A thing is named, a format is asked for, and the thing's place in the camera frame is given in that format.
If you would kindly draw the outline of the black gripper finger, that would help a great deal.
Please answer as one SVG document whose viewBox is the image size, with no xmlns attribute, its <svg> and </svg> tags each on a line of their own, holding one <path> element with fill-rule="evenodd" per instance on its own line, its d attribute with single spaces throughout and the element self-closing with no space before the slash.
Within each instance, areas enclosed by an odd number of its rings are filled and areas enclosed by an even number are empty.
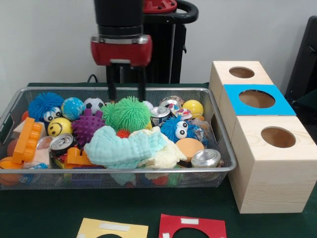
<svg viewBox="0 0 317 238">
<path fill-rule="evenodd" d="M 146 96 L 146 68 L 140 67 L 138 69 L 138 97 L 139 101 L 143 102 Z"/>
<path fill-rule="evenodd" d="M 111 64 L 106 66 L 106 81 L 108 85 L 109 99 L 111 101 L 116 100 L 116 87 L 115 87 L 115 66 Z"/>
</svg>

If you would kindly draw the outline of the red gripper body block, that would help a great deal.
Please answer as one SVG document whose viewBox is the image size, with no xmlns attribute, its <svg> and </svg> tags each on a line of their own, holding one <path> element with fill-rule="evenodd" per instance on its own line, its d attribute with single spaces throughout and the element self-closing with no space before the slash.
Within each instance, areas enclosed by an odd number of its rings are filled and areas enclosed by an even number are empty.
<svg viewBox="0 0 317 238">
<path fill-rule="evenodd" d="M 147 66 L 152 57 L 153 42 L 145 44 L 108 44 L 91 41 L 92 57 L 97 65 L 126 63 L 131 66 Z"/>
</svg>

